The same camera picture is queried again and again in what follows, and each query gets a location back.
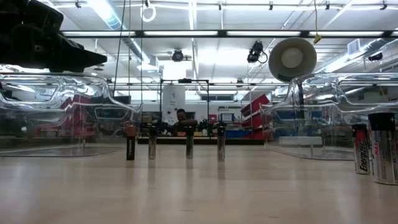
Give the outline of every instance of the man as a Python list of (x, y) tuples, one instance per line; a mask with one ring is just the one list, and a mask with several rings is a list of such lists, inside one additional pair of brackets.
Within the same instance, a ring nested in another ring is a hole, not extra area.
[(188, 119), (184, 109), (177, 110), (178, 122), (174, 124), (173, 135), (177, 135), (177, 132), (185, 132), (185, 127), (195, 127), (198, 125), (198, 121), (195, 119)]

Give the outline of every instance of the ceiling light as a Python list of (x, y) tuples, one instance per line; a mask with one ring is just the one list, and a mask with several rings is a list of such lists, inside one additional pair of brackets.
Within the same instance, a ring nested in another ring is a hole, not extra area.
[(102, 36), (135, 36), (135, 32), (129, 31), (64, 31), (65, 37), (102, 37)]
[(144, 35), (171, 35), (171, 36), (191, 36), (191, 35), (217, 35), (217, 31), (201, 31), (201, 30), (187, 30), (187, 31), (144, 31)]
[(227, 31), (226, 35), (238, 36), (299, 36), (300, 31)]
[(373, 36), (379, 37), (383, 35), (383, 31), (318, 31), (310, 32), (309, 36), (315, 37), (316, 35), (321, 35), (324, 37), (327, 36), (353, 36), (353, 37), (361, 37), (361, 36)]

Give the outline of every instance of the light wood surface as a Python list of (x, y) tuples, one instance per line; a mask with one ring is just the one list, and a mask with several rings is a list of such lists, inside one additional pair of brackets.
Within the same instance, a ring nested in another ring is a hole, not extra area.
[(0, 224), (398, 223), (398, 186), (354, 172), (351, 161), (314, 161), (227, 146), (138, 145), (105, 156), (0, 158)]

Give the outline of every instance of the shelving unit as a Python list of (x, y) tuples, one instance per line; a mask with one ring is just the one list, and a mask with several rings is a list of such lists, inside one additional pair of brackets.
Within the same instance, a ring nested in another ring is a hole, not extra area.
[(242, 108), (242, 128), (251, 131), (252, 139), (262, 139), (262, 122), (260, 113), (260, 104), (268, 104), (269, 100), (265, 94), (260, 95), (255, 100), (251, 100), (251, 103), (247, 104)]

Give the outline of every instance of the energizer battery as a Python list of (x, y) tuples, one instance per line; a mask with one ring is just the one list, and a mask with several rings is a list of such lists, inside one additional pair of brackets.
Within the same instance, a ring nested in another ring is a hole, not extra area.
[(354, 160), (357, 174), (369, 174), (369, 139), (366, 124), (353, 125)]
[(398, 184), (397, 137), (394, 113), (368, 115), (371, 125), (373, 181)]

